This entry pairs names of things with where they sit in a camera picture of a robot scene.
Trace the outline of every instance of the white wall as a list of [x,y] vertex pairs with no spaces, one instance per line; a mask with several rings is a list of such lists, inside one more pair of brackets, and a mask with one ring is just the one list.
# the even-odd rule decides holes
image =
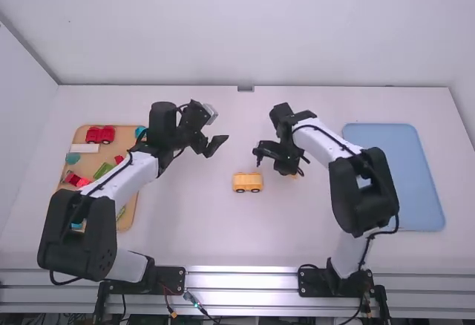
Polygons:
[[58,85],[0,22],[0,232]]
[[448,85],[475,142],[475,0],[0,0],[64,84]]

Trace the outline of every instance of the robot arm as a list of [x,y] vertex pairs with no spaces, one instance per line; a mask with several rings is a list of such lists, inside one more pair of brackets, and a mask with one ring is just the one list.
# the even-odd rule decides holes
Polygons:
[[[280,141],[259,142],[252,151],[258,166],[263,157],[271,157],[280,174],[303,176],[299,162],[309,163],[304,156],[308,152],[329,170],[332,210],[344,231],[334,256],[327,262],[330,288],[338,294],[338,285],[361,271],[372,235],[399,212],[386,157],[379,148],[365,150],[341,138],[311,111],[294,114],[283,103],[276,105],[269,116]],[[367,183],[360,187],[358,180]]]
[[[177,125],[177,113],[181,114]],[[217,117],[212,106],[191,100],[182,110],[171,102],[151,106],[147,140],[137,140],[128,156],[100,179],[78,191],[58,190],[50,200],[37,261],[41,268],[94,281],[118,280],[156,286],[154,260],[117,248],[116,218],[124,205],[145,184],[157,179],[176,157],[191,147],[211,157],[228,136],[203,135],[204,125]],[[87,220],[84,232],[72,223]]]

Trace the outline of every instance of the blue mat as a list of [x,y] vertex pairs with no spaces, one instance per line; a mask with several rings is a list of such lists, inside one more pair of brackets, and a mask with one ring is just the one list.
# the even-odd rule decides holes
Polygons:
[[[399,198],[401,230],[441,231],[445,216],[417,130],[397,123],[350,123],[343,138],[386,154]],[[394,227],[394,219],[388,228]]]

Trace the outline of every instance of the wooden board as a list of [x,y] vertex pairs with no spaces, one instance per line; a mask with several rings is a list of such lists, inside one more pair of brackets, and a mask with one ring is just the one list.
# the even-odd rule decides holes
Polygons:
[[[74,138],[71,144],[85,143],[86,133],[92,125],[84,125],[79,127],[74,134]],[[62,175],[57,189],[66,188],[69,190],[77,190],[78,188],[68,184],[61,183],[61,180],[65,177],[68,170],[73,171],[79,177],[94,181],[94,173],[104,163],[109,163],[113,166],[116,165],[114,157],[121,155],[125,157],[127,150],[135,144],[135,128],[137,126],[114,126],[116,129],[115,140],[109,145],[100,145],[99,153],[81,153],[81,159],[74,165],[68,165],[65,162],[65,167],[62,170]],[[117,221],[117,231],[124,232],[131,228],[134,222],[135,210],[137,207],[136,193],[125,206],[125,212]]]

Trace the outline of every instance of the red toy block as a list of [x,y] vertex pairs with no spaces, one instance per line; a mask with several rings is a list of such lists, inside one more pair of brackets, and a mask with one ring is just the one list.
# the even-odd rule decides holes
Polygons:
[[75,175],[74,173],[68,173],[68,175],[65,178],[65,182],[70,183],[73,186],[77,186],[80,180],[81,178]]
[[116,164],[119,165],[125,158],[122,156],[115,156],[114,157]]
[[101,131],[100,142],[105,145],[108,145],[109,143],[112,143],[114,141],[115,136],[116,130],[113,126],[104,126]]
[[81,179],[79,180],[79,182],[77,182],[76,186],[77,186],[78,188],[81,188],[81,187],[86,186],[87,184],[91,184],[91,183],[92,183],[92,182],[91,182],[90,180],[87,180],[87,179],[85,179],[85,178],[81,178]]

